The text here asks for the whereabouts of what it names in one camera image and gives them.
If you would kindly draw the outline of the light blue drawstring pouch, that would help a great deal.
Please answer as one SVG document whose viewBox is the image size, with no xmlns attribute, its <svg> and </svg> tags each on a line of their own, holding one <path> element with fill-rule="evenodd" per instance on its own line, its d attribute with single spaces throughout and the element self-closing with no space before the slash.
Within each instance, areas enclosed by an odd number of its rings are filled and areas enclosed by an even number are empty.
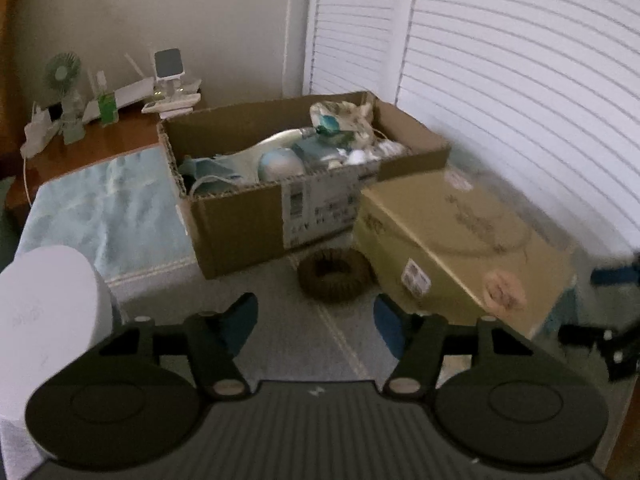
<svg viewBox="0 0 640 480">
<path fill-rule="evenodd" d="M 292 146 L 292 150 L 308 171 L 322 171 L 341 167 L 347 159 L 345 150 L 324 143 L 318 136 L 310 136 L 297 141 Z"/>
</svg>

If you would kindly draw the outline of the clear jar white lid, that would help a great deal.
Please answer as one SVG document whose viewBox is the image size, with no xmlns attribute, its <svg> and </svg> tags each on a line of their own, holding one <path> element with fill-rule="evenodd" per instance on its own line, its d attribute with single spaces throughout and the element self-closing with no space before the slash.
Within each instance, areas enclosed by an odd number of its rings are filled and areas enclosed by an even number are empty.
<svg viewBox="0 0 640 480">
<path fill-rule="evenodd" d="M 32 394 L 122 325 L 102 276 L 78 250 L 39 247 L 1 272 L 1 458 L 8 479 L 43 462 L 29 437 Z"/>
</svg>

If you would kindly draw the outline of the small green desk fan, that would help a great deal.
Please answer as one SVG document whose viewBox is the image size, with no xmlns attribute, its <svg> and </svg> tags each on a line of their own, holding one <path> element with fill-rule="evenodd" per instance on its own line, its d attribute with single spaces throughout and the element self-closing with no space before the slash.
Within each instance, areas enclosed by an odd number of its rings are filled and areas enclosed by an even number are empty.
<svg viewBox="0 0 640 480">
<path fill-rule="evenodd" d="M 81 60 L 74 52 L 61 52 L 50 58 L 44 69 L 46 86 L 60 98 L 62 105 L 61 128 L 66 145 L 85 136 L 85 101 L 77 87 L 81 75 Z"/>
</svg>

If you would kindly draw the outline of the blue white plush toy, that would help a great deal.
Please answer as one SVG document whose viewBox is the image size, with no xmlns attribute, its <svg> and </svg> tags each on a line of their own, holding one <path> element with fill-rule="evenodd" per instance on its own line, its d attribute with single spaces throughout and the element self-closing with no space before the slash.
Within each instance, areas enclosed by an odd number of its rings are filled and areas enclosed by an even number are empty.
<svg viewBox="0 0 640 480">
<path fill-rule="evenodd" d="M 306 174 L 303 161 L 290 148 L 278 148 L 262 155 L 258 162 L 260 182 L 280 181 Z"/>
</svg>

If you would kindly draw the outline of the white remote control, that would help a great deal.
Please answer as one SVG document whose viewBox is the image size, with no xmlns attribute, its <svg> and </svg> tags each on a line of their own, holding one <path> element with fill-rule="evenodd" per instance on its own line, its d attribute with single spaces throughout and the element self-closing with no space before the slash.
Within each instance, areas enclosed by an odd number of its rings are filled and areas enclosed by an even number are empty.
<svg viewBox="0 0 640 480">
<path fill-rule="evenodd" d="M 146 103 L 142 107 L 142 114 L 160 114 L 171 112 L 172 110 L 183 110 L 184 108 L 192 108 L 201 101 L 199 93 L 188 94 L 187 96 L 178 96 L 178 98 L 164 99 Z"/>
</svg>

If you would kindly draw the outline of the open brown cardboard box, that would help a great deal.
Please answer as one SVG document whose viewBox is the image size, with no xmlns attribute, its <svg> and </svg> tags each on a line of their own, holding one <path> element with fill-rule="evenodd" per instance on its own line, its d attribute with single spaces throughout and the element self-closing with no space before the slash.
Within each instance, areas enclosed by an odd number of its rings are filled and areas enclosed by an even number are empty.
<svg viewBox="0 0 640 480">
<path fill-rule="evenodd" d="M 182 162 L 234 155 L 276 133 L 308 127 L 310 109 L 321 96 L 197 110 L 158 124 L 177 207 L 206 278 L 279 258 L 347 230 L 355 221 L 362 188 L 445 166 L 449 143 L 393 104 L 367 91 L 331 94 L 328 99 L 369 105 L 373 128 L 405 146 L 407 154 L 281 182 L 200 193 L 184 183 Z"/>
</svg>

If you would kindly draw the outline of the blue face mask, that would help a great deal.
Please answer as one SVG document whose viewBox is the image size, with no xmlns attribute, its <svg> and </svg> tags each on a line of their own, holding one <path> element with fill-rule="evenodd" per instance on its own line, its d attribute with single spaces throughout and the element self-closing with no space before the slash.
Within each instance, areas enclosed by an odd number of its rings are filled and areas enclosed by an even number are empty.
<svg viewBox="0 0 640 480">
<path fill-rule="evenodd" d="M 178 173 L 190 197 L 220 194 L 246 185 L 242 174 L 220 158 L 186 157 Z"/>
</svg>

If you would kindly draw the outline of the white wifi router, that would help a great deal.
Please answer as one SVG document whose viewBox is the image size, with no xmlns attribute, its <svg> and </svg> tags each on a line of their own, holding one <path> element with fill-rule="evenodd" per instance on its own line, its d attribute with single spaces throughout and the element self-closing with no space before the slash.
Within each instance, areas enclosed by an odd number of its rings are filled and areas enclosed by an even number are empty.
<svg viewBox="0 0 640 480">
<path fill-rule="evenodd" d="M 155 84 L 155 78 L 153 76 L 146 76 L 138 63 L 127 52 L 124 53 L 124 57 L 139 76 L 139 80 L 115 91 L 115 101 L 119 108 L 149 99 L 153 95 Z M 89 122 L 93 122 L 99 118 L 98 101 L 93 99 L 86 105 L 84 116 L 82 116 L 82 123 L 87 125 Z"/>
</svg>

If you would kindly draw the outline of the small screen device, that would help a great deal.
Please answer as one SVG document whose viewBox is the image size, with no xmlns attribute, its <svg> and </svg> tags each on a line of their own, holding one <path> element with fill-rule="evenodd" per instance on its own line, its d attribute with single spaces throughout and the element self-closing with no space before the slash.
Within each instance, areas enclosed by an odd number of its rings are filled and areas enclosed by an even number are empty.
<svg viewBox="0 0 640 480">
<path fill-rule="evenodd" d="M 182 56 L 178 48 L 155 51 L 153 66 L 157 80 L 179 79 L 184 74 Z"/>
</svg>

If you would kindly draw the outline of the white power strip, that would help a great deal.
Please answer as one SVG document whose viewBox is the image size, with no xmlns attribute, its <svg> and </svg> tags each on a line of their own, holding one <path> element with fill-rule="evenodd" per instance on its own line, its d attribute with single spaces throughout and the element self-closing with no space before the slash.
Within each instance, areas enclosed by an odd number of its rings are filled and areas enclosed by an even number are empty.
<svg viewBox="0 0 640 480">
<path fill-rule="evenodd" d="M 24 159 L 31 159 L 41 153 L 61 129 L 62 103 L 54 103 L 46 108 L 32 103 L 32 117 L 25 126 L 25 143 L 21 146 Z"/>
</svg>

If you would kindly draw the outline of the grey checked blanket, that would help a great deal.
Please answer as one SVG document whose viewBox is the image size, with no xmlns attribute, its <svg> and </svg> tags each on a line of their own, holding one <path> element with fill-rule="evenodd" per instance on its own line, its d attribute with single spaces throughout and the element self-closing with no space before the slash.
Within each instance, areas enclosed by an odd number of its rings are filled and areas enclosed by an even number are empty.
<svg viewBox="0 0 640 480">
<path fill-rule="evenodd" d="M 550 222 L 499 178 L 491 174 L 480 176 L 486 188 L 507 202 L 524 204 L 536 219 Z M 252 388 L 262 379 L 375 379 L 380 386 L 396 363 L 373 322 L 373 301 L 382 289 L 374 285 L 355 300 L 331 306 L 307 297 L 296 278 L 297 266 L 315 249 L 343 248 L 351 242 L 352 236 L 346 232 L 282 258 L 208 281 L 194 262 L 108 284 L 123 316 L 126 314 L 130 320 L 148 316 L 158 325 L 180 324 L 200 311 L 223 311 L 243 292 L 254 292 L 259 302 L 258 323 L 236 360 Z M 585 372 L 596 384 L 605 385 L 606 371 L 600 358 L 588 356 L 586 350 L 563 350 L 552 335 L 561 322 L 576 320 L 622 327 L 630 319 L 627 314 L 634 313 L 637 291 L 590 286 L 589 274 L 596 263 L 604 264 L 590 258 L 582 248 L 575 249 L 572 266 L 576 278 L 534 333 L 534 341 L 561 361 Z"/>
</svg>

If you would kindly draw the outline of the white socks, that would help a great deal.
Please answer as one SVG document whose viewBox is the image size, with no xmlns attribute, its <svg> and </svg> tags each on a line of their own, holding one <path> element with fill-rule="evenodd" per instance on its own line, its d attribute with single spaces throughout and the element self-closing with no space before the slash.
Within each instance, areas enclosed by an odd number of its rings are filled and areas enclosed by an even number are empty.
<svg viewBox="0 0 640 480">
<path fill-rule="evenodd" d="M 362 165 L 367 162 L 405 155 L 407 152 L 408 148 L 405 145 L 384 140 L 366 148 L 360 148 L 360 150 L 352 150 L 344 160 L 344 164 L 347 166 Z"/>
</svg>

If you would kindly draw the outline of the wooden nightstand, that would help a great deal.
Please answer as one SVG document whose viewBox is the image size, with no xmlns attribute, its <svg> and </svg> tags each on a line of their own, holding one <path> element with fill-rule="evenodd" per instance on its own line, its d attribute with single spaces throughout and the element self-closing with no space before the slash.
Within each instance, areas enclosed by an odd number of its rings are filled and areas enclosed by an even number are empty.
<svg viewBox="0 0 640 480">
<path fill-rule="evenodd" d="M 119 122 L 102 127 L 93 122 L 86 128 L 83 139 L 65 145 L 62 136 L 56 136 L 47 147 L 26 164 L 29 197 L 33 200 L 41 185 L 79 169 L 106 162 L 157 144 L 157 115 L 140 112 L 140 105 L 131 105 L 120 111 Z M 4 206 L 14 229 L 24 228 L 29 204 L 23 181 L 23 159 L 20 148 L 6 139 L 1 140 L 1 177 L 14 177 Z"/>
</svg>

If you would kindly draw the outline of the closed tan cardboard box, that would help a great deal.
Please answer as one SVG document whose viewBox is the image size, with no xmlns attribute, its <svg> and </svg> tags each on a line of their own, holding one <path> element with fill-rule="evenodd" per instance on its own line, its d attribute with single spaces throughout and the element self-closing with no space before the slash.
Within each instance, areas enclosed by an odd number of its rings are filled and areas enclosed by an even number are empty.
<svg viewBox="0 0 640 480">
<path fill-rule="evenodd" d="M 490 314 L 534 336 L 574 276 L 553 223 L 454 169 L 366 188 L 352 235 L 396 304 L 454 324 Z"/>
</svg>

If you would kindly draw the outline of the white bone toy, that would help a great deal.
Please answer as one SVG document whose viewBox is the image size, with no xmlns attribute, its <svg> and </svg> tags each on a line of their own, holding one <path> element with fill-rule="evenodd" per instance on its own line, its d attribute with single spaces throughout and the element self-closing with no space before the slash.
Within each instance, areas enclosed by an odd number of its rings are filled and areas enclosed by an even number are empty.
<svg viewBox="0 0 640 480">
<path fill-rule="evenodd" d="M 317 133 L 314 127 L 303 127 L 288 129 L 268 136 L 267 139 L 236 152 L 230 157 L 234 170 L 247 182 L 258 182 L 258 165 L 263 154 L 278 150 L 279 148 L 292 148 L 292 146 L 303 139 L 314 136 Z"/>
</svg>

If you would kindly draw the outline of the green spray bottle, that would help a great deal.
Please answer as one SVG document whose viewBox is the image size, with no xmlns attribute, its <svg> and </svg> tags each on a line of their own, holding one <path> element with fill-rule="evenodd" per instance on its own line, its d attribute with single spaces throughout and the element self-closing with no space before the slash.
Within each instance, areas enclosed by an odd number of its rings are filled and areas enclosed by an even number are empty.
<svg viewBox="0 0 640 480">
<path fill-rule="evenodd" d="M 116 124 L 119 121 L 118 106 L 115 92 L 108 88 L 106 76 L 103 70 L 96 73 L 98 83 L 98 102 L 100 121 L 103 127 Z"/>
</svg>

